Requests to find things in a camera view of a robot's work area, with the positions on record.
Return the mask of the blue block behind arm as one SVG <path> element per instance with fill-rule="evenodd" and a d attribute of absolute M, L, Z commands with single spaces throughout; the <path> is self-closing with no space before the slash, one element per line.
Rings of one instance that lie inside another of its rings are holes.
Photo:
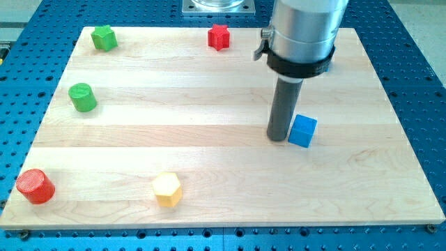
<path fill-rule="evenodd" d="M 325 71 L 326 71 L 327 73 L 330 71 L 331 63 L 332 63 L 332 62 L 329 62 L 328 65 L 327 65 L 327 68 L 325 69 Z"/>

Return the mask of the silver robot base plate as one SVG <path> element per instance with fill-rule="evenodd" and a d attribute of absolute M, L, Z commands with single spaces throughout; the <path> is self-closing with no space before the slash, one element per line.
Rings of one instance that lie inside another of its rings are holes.
<path fill-rule="evenodd" d="M 182 13 L 186 15 L 254 14 L 254 0 L 182 0 Z"/>

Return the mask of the silver robot arm cylinder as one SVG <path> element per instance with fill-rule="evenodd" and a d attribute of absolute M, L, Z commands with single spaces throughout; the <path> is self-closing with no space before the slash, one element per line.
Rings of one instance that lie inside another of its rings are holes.
<path fill-rule="evenodd" d="M 269 49 L 294 63 L 316 63 L 328 57 L 348 0 L 276 0 L 269 26 L 261 30 L 254 60 Z"/>

